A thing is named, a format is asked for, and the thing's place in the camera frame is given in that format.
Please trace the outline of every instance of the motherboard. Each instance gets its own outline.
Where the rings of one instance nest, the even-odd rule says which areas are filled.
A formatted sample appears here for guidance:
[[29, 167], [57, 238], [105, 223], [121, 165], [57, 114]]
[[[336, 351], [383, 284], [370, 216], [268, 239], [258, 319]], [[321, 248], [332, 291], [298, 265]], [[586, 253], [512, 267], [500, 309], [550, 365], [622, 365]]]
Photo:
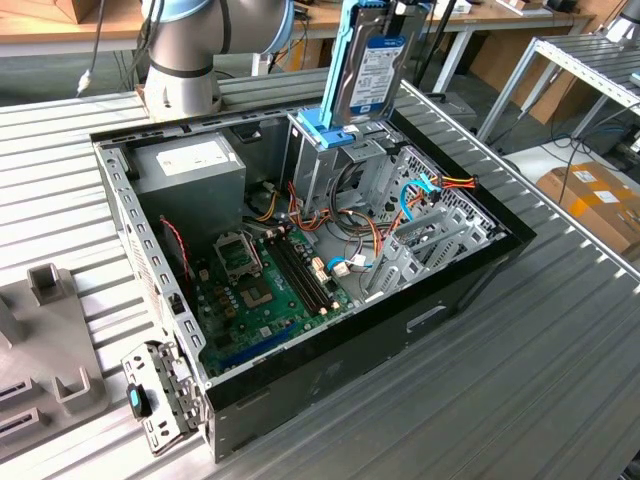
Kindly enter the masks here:
[[331, 320], [353, 303], [295, 228], [221, 236], [196, 261], [201, 361], [220, 374]]

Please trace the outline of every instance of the brown cardboard box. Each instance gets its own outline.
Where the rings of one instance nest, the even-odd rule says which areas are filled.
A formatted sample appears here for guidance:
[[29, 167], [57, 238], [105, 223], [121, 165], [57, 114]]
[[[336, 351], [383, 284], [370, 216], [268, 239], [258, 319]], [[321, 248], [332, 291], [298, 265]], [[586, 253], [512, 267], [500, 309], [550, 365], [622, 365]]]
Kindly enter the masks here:
[[78, 24], [99, 3], [99, 0], [0, 0], [0, 10]]
[[[555, 168], [538, 187], [558, 202], [566, 168]], [[599, 163], [572, 165], [562, 208], [627, 260], [640, 258], [640, 196]]]
[[518, 10], [539, 10], [544, 7], [543, 0], [507, 0], [507, 3]]

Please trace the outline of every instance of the workbench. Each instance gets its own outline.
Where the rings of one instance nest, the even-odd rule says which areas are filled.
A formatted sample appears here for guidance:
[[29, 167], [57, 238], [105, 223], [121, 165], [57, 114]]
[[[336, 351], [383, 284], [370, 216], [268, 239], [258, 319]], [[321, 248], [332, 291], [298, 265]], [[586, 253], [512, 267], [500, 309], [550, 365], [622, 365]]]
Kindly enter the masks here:
[[[309, 40], [335, 38], [340, 25], [340, 5], [323, 4], [309, 7], [311, 21], [307, 29]], [[582, 32], [593, 18], [588, 13], [554, 13], [549, 17], [523, 17], [486, 0], [474, 6], [467, 15], [454, 15], [446, 26], [446, 32], [457, 33], [447, 60], [438, 77], [434, 91], [444, 92], [451, 81], [462, 54], [474, 32], [487, 30], [540, 29], [571, 27], [569, 33]], [[60, 53], [90, 52], [95, 40], [97, 11], [92, 12], [80, 25], [52, 22], [37, 18], [0, 12], [0, 57], [51, 55]], [[105, 5], [105, 19], [100, 38], [100, 51], [133, 50], [142, 15], [138, 0], [110, 0]], [[435, 32], [440, 24], [436, 16], [431, 26]], [[294, 38], [301, 38], [304, 27], [296, 21]], [[269, 61], [254, 56], [253, 74], [266, 74]]]
[[[318, 99], [326, 70], [221, 82], [232, 110]], [[535, 229], [471, 308], [218, 465], [148, 451], [120, 358], [157, 335], [88, 134], [147, 123], [133, 93], [0, 109], [0, 282], [71, 270], [110, 407], [0, 478], [613, 479], [640, 447], [640, 275], [404, 83], [397, 108]]]

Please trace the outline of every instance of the sticker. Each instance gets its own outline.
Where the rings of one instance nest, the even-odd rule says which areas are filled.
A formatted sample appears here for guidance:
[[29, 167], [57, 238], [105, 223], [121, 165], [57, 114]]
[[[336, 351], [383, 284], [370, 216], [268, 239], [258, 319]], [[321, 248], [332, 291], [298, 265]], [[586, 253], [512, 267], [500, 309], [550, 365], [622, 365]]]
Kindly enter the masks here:
[[404, 37], [375, 37], [369, 40], [351, 96], [351, 111], [356, 114], [380, 110], [395, 75], [394, 60], [404, 50]]
[[573, 174], [576, 177], [578, 177], [578, 179], [582, 183], [591, 183], [591, 182], [597, 182], [598, 181], [598, 179], [596, 177], [591, 175], [591, 172], [587, 172], [586, 170], [578, 170], [578, 171], [573, 172]]
[[618, 200], [615, 195], [613, 193], [611, 193], [608, 190], [601, 190], [599, 192], [593, 192], [595, 193], [598, 198], [600, 200], [602, 200], [604, 203], [618, 203], [620, 202], [620, 200]]
[[229, 158], [215, 140], [188, 147], [165, 150], [156, 156], [166, 176], [179, 175], [199, 168], [226, 163]]

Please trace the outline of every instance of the ram slot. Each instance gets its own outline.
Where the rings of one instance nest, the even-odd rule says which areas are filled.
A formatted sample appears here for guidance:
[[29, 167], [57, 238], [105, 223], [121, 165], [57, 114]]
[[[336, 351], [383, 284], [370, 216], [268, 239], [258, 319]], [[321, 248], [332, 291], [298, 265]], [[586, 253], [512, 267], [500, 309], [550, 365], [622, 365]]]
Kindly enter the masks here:
[[329, 297], [286, 239], [270, 240], [267, 243], [267, 251], [310, 314], [317, 315], [323, 308], [329, 308]]

